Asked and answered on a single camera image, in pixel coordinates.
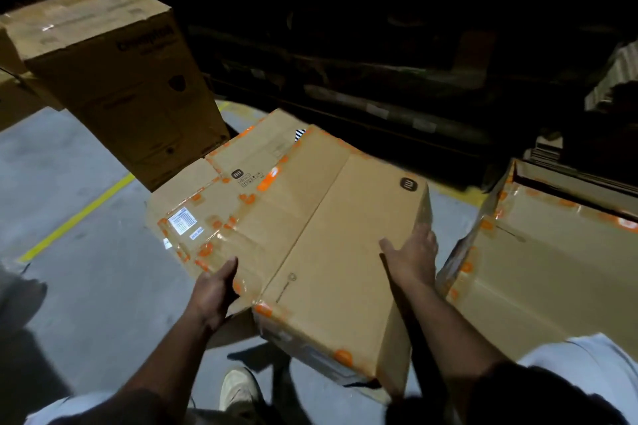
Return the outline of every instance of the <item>hand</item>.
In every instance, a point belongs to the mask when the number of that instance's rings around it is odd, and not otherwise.
[[[237,273],[237,258],[226,261],[214,274],[203,272],[196,280],[185,315],[194,316],[211,331],[217,330],[226,319],[228,307],[238,295],[233,291]]]
[[[438,244],[428,224],[418,223],[399,250],[385,238],[379,241],[379,246],[385,254],[390,277],[408,297],[424,286],[434,289]]]

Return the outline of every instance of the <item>beige shoe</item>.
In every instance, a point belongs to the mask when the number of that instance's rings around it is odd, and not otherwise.
[[[237,366],[227,371],[221,383],[219,395],[219,410],[225,412],[231,405],[233,409],[246,410],[255,408],[263,401],[262,391],[253,374],[243,366]]]

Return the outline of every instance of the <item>person's left hand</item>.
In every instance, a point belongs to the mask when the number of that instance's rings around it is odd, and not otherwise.
[[[237,258],[226,261],[214,274],[203,272],[195,282],[191,300],[186,311],[208,326],[217,330],[224,322],[228,307],[238,295],[233,291],[233,279],[237,273]]]

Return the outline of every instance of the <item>black sleeve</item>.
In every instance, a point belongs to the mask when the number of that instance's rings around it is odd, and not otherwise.
[[[117,393],[79,415],[61,417],[49,425],[177,425],[161,398],[148,390]]]
[[[599,395],[587,395],[543,368],[502,363],[474,385],[468,406],[473,424],[626,424]]]

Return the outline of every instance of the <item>large cardboard box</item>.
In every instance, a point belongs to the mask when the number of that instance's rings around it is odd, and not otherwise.
[[[85,0],[43,0],[0,16],[0,68],[26,84],[42,99],[45,106],[50,106],[58,111],[63,110],[64,106],[27,69],[9,34],[14,24],[28,21],[29,19],[46,20],[46,18],[52,18],[64,11],[67,7],[83,1]]]
[[[615,210],[627,196],[595,187],[516,162],[494,216],[450,274],[448,300],[513,359],[595,332],[638,357],[638,223],[632,205]]]
[[[431,221],[425,179],[277,110],[156,190],[147,220],[193,276],[238,256],[233,311],[291,356],[403,395],[410,341],[378,240]]]
[[[42,109],[42,101],[23,83],[0,70],[0,131]]]
[[[85,0],[9,35],[26,67],[150,190],[228,139],[157,0]]]

